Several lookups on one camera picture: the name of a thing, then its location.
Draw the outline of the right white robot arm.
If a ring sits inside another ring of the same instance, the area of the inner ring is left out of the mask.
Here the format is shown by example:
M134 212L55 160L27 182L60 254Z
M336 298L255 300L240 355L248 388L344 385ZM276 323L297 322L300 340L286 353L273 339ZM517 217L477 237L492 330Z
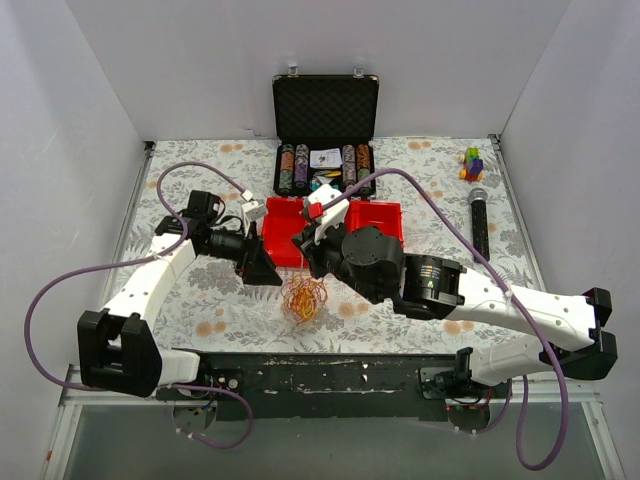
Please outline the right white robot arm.
M390 301L399 315L473 321L518 332L518 338L500 345L459 350L453 368L430 382L441 391L456 390L471 398L486 387L554 365L570 379L601 380L618 359L616 338L603 329L612 313L604 289L576 296L501 289L458 262L407 254L397 238L375 226L353 232L330 227L321 237L307 226L292 242L314 278L331 274L372 304Z

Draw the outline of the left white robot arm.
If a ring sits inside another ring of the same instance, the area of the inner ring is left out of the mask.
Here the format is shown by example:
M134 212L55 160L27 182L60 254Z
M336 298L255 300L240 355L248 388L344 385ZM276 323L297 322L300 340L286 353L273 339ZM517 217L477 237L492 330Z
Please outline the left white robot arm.
M77 334L84 386L148 397L159 387L178 383L193 400L211 392L213 377L200 367L199 354L160 347L153 325L174 284L200 256L233 262L246 285L281 285L257 232L266 205L247 193L242 198L242 226L231 231L219 224L220 198L192 192L185 209L164 217L156 227L149 262L139 266L100 311L82 314Z

